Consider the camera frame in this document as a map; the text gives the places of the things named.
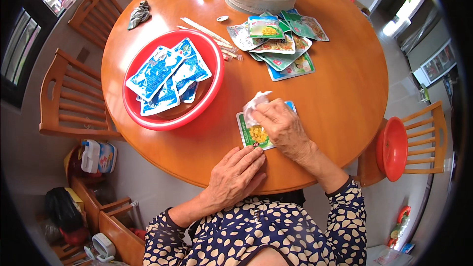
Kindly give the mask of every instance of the shirt sleeve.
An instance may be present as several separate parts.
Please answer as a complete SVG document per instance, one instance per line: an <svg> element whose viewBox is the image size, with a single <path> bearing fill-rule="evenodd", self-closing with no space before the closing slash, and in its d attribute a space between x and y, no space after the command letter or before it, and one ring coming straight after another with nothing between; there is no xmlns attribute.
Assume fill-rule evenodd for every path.
<svg viewBox="0 0 473 266"><path fill-rule="evenodd" d="M331 210L325 236L338 265L366 264L366 214L364 197L350 177L336 192L327 195Z"/></svg>
<svg viewBox="0 0 473 266"><path fill-rule="evenodd" d="M180 266L187 256L189 246L183 240L186 228L177 226L169 218L168 210L146 227L143 266L155 263Z"/></svg>

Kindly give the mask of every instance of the red plastic basin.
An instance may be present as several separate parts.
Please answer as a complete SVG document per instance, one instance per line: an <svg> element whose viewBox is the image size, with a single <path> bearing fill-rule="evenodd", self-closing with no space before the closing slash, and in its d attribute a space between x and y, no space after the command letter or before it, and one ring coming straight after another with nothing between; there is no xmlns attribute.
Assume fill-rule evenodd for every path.
<svg viewBox="0 0 473 266"><path fill-rule="evenodd" d="M399 180L407 162L407 133L398 117L391 117L376 142L376 163L391 182Z"/></svg>
<svg viewBox="0 0 473 266"><path fill-rule="evenodd" d="M166 112L169 113L169 111L173 110L174 108L164 111L163 115L160 113L158 115L141 116L141 106L140 102L136 101L136 93L125 85L125 81L139 70L141 65L143 65L143 63L158 46L161 45L167 48L172 48L186 37L188 37L195 45L205 64L212 72L212 77L209 78L211 82L210 86L208 87L207 91L202 94L203 97L199 97L198 101L196 99L194 102L195 105L185 105L187 109L183 110L179 117L172 119L166 119L165 117L162 117L163 115L166 116ZM156 131L175 129L191 122L200 114L202 114L202 112L210 105L210 103L212 103L213 99L217 95L223 81L223 62L223 56L220 48L207 34L196 30L174 30L160 35L140 50L126 71L122 85L122 95L123 103L128 115L140 126Z"/></svg>

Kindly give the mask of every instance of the wrinkled hand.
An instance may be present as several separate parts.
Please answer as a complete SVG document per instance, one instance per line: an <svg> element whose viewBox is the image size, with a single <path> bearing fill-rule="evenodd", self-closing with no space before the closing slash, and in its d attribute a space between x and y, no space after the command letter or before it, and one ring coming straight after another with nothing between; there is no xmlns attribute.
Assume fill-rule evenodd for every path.
<svg viewBox="0 0 473 266"><path fill-rule="evenodd" d="M246 198L266 178L257 173L266 156L261 148L233 148L213 168L209 186L201 193L217 212Z"/></svg>
<svg viewBox="0 0 473 266"><path fill-rule="evenodd" d="M301 166L305 166L316 144L305 134L299 116L282 99L259 104L252 116L268 133L271 142Z"/></svg>

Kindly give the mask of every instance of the snack packet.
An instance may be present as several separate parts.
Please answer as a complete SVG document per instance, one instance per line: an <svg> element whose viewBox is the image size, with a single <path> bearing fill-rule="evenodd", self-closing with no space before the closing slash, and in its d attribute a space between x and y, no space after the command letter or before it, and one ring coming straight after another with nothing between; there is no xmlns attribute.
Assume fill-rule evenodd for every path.
<svg viewBox="0 0 473 266"><path fill-rule="evenodd" d="M253 59L255 59L256 61L258 61L258 62L263 61L263 59L261 59L261 58L258 56L258 54L256 54L256 53L248 52L248 54L250 54L250 56L251 56Z"/></svg>
<svg viewBox="0 0 473 266"><path fill-rule="evenodd" d="M272 16L272 14L269 12L264 12L260 15L260 17L266 17L266 16ZM279 20L279 27L281 28L283 33L291 31L291 28L289 27L287 22L284 20Z"/></svg>
<svg viewBox="0 0 473 266"><path fill-rule="evenodd" d="M294 103L292 101L285 102L289 108L296 112ZM236 114L236 120L238 121L238 128L240 129L241 141L243 142L243 147L252 145L253 147L261 147L263 150L274 148L274 144L269 140L268 134L261 126L252 126L247 127L243 112Z"/></svg>
<svg viewBox="0 0 473 266"><path fill-rule="evenodd" d="M195 93L197 92L197 87L199 83L197 81L193 82L187 90L181 95L181 101L183 103L193 103L195 100Z"/></svg>
<svg viewBox="0 0 473 266"><path fill-rule="evenodd" d="M279 53L294 55L296 52L296 44L290 33L284 33L284 39L271 39L254 50L252 53Z"/></svg>
<svg viewBox="0 0 473 266"><path fill-rule="evenodd" d="M290 9L290 10L287 10L286 12L287 12L288 14L297 14L297 15L300 15L299 12L298 12L298 10L295 9L295 8L292 8L292 9ZM279 17L280 19L284 19L284 17L282 16L281 13L278 14L278 17Z"/></svg>
<svg viewBox="0 0 473 266"><path fill-rule="evenodd" d="M287 22L284 21L284 20L279 20L279 28L281 28L281 30L282 30L284 33L291 31L291 27L289 27L289 25L287 24Z"/></svg>
<svg viewBox="0 0 473 266"><path fill-rule="evenodd" d="M315 18L290 14L285 11L281 11L281 14L287 21L287 24L291 27L291 30L297 35L320 41L329 41L322 26L320 26L319 22L317 22Z"/></svg>
<svg viewBox="0 0 473 266"><path fill-rule="evenodd" d="M264 38L251 38L248 30L248 22L244 22L241 25L228 26L227 31L233 43L240 50L252 50L269 40Z"/></svg>
<svg viewBox="0 0 473 266"><path fill-rule="evenodd" d="M166 80L151 101L141 101L141 116L149 116L178 106L181 103L172 78Z"/></svg>
<svg viewBox="0 0 473 266"><path fill-rule="evenodd" d="M284 39L284 33L279 27L279 20L276 16L250 16L248 25L251 38L274 38Z"/></svg>
<svg viewBox="0 0 473 266"><path fill-rule="evenodd" d="M258 56L267 62L274 68L276 71L282 71L291 65L297 58L302 56L309 47L312 45L310 39L306 37L299 37L297 35L292 36L296 45L296 52L294 55L284 55L284 54L275 54L275 53L262 53Z"/></svg>
<svg viewBox="0 0 473 266"><path fill-rule="evenodd" d="M266 63L268 67L269 76L273 81L279 81L283 79L288 79L291 77L306 75L314 73L316 70L314 64L310 59L310 56L305 52L302 56L298 57L291 65L282 71L276 71L271 65Z"/></svg>
<svg viewBox="0 0 473 266"><path fill-rule="evenodd" d="M186 57L172 76L179 96L182 95L193 82L203 81L212 76L212 73L190 39L184 38L173 47L173 50Z"/></svg>
<svg viewBox="0 0 473 266"><path fill-rule="evenodd" d="M184 61L184 56L159 46L125 85L145 101L151 101L166 80Z"/></svg>

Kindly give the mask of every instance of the window frame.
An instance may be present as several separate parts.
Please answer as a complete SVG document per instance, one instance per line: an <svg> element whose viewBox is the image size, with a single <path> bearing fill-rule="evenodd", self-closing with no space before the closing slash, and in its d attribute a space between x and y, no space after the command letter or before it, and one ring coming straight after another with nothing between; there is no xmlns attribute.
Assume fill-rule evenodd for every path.
<svg viewBox="0 0 473 266"><path fill-rule="evenodd" d="M28 51L28 54L26 55L22 70L19 73L17 84L15 85L12 81L1 75L1 99L19 109L21 109L28 80L36 59L43 48L44 43L49 37L49 34L56 25L56 22L60 18L52 11L52 9L50 9L46 3L44 3L43 0L25 0L23 9L30 15L31 19L33 19L38 24L38 26L41 27L41 30L37 34ZM20 19L22 13L23 10L20 10L20 13L17 16L18 19ZM13 35L13 31L14 29L9 35L8 43L12 40L11 37Z"/></svg>

